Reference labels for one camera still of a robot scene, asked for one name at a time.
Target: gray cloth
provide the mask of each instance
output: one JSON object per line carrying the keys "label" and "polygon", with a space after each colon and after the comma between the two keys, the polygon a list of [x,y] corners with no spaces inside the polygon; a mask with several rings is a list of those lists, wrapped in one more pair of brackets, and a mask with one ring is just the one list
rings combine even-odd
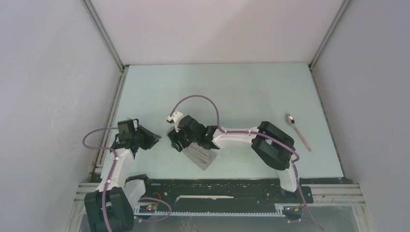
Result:
{"label": "gray cloth", "polygon": [[182,150],[192,162],[205,171],[205,169],[214,161],[217,153],[215,150],[205,150],[195,143],[192,143],[187,148]]}

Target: light blue table surface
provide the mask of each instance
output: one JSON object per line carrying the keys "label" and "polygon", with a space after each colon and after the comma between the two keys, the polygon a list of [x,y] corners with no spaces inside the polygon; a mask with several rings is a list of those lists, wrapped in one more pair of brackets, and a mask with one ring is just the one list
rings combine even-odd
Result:
{"label": "light blue table surface", "polygon": [[[218,150],[205,171],[173,149],[166,136],[170,128],[166,118],[180,99],[191,94],[202,94],[215,102],[223,127],[255,127],[266,120],[293,137],[301,156],[296,163],[301,177],[343,176],[305,63],[130,66],[114,126],[128,117],[138,118],[141,125],[162,136],[151,150],[139,149],[130,175],[182,179],[278,177],[250,147]],[[177,110],[205,126],[216,125],[215,110],[204,99],[189,99]],[[286,123],[287,113],[294,116],[312,152]],[[116,132],[111,133],[109,144]],[[107,171],[107,158],[102,175]]]}

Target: gray wall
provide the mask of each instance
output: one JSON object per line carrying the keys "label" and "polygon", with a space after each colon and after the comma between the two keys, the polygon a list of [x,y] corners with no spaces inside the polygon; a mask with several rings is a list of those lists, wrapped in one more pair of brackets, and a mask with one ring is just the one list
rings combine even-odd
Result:
{"label": "gray wall", "polygon": [[314,72],[380,232],[408,231],[410,1],[354,0]]}
{"label": "gray wall", "polygon": [[80,0],[0,1],[0,33],[0,231],[63,231],[119,71]]}

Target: wooden handle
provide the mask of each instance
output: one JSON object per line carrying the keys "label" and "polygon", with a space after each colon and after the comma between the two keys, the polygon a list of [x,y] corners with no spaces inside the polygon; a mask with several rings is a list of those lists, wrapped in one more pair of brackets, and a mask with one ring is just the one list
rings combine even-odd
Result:
{"label": "wooden handle", "polygon": [[310,148],[309,144],[306,142],[306,140],[303,137],[302,133],[296,127],[295,127],[295,131],[296,131],[297,135],[299,135],[299,138],[302,140],[302,142],[305,144],[308,151],[312,151],[312,148]]}

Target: white wall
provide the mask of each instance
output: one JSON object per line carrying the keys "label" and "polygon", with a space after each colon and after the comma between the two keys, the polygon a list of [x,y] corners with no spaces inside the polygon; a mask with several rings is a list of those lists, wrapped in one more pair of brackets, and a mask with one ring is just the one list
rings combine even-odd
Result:
{"label": "white wall", "polygon": [[343,0],[94,0],[125,64],[306,62]]}
{"label": "white wall", "polygon": [[3,0],[0,31],[0,231],[63,231],[119,71],[80,0]]}
{"label": "white wall", "polygon": [[354,0],[316,79],[380,232],[409,231],[410,1]]}

